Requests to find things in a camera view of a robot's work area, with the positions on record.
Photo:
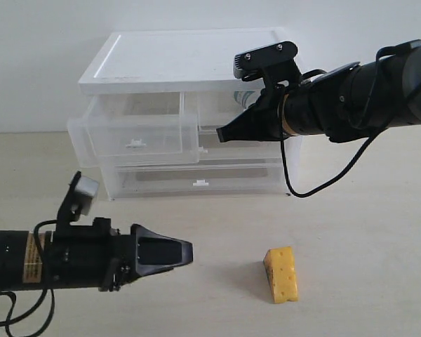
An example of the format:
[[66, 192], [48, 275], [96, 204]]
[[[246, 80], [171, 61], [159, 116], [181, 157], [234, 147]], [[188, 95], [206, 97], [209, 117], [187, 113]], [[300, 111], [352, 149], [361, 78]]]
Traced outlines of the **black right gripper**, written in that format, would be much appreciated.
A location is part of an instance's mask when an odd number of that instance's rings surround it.
[[225, 126], [217, 128], [221, 143], [229, 141], [280, 141], [279, 107], [285, 96], [284, 87], [262, 89], [255, 103]]

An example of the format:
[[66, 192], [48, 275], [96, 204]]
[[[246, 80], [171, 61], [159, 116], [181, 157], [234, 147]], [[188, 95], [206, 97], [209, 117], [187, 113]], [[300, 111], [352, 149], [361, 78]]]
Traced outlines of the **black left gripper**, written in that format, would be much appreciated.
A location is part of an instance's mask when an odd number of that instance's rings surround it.
[[193, 263], [191, 242], [167, 237], [133, 224], [128, 234], [109, 218], [90, 225], [58, 220], [44, 249], [44, 283], [50, 289], [118, 291], [140, 277]]

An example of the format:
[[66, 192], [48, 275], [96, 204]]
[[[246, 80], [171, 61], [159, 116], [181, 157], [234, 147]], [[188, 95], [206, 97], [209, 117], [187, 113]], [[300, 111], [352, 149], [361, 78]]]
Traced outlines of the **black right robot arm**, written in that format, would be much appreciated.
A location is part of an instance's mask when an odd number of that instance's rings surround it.
[[375, 61], [301, 72], [297, 46], [281, 41], [234, 58], [234, 75], [263, 80], [258, 99], [217, 130], [221, 142], [324, 134], [333, 143], [383, 128], [421, 125], [421, 41], [381, 48]]

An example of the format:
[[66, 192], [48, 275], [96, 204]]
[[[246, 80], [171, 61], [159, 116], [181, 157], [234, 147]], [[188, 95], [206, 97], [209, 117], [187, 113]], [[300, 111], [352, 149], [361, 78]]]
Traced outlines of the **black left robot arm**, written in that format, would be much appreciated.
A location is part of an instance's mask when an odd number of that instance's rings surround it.
[[40, 290], [44, 269], [54, 289], [118, 291], [139, 278], [189, 265], [194, 257], [188, 241], [138, 224], [121, 234], [108, 218], [42, 232], [39, 239], [43, 260], [31, 232], [0, 230], [0, 291]]

